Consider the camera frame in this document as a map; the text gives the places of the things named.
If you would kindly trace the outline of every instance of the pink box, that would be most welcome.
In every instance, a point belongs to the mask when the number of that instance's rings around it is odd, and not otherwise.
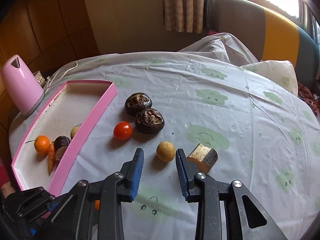
[[[65,82],[29,125],[14,155],[12,169],[20,189],[42,186],[58,196],[82,145],[116,94],[116,87],[110,81]],[[47,157],[36,153],[33,142],[26,142],[38,135],[45,135],[52,141],[61,135],[70,138],[71,129],[80,123],[58,167],[55,166],[49,176]]]

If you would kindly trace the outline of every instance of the pink electric kettle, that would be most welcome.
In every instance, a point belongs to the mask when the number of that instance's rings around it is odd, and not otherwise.
[[[28,117],[44,98],[44,90],[18,56],[12,56],[2,68],[2,79],[12,101]]]

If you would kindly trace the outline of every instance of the metal screw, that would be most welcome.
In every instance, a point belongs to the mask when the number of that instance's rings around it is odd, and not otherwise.
[[[233,186],[235,186],[235,187],[241,187],[241,186],[242,186],[242,182],[239,181],[239,180],[235,180],[235,181],[233,182]]]
[[[84,179],[81,179],[81,180],[78,181],[77,185],[79,187],[84,187],[85,185],[87,185],[87,181],[84,180]]]
[[[115,178],[117,178],[117,179],[121,179],[121,178],[123,178],[123,173],[122,173],[122,172],[116,172],[116,173],[114,174],[114,176],[115,176]]]
[[[203,172],[198,172],[196,176],[198,179],[205,179],[207,175]]]

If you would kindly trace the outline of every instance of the headboard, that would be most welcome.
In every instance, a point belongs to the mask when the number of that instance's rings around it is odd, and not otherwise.
[[[258,60],[290,60],[297,80],[311,87],[319,48],[284,16],[247,0],[215,0],[216,30],[236,36]]]

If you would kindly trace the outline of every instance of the red tomato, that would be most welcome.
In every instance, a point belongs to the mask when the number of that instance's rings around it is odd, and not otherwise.
[[[128,122],[120,122],[113,129],[113,136],[116,140],[126,141],[132,135],[132,127]]]

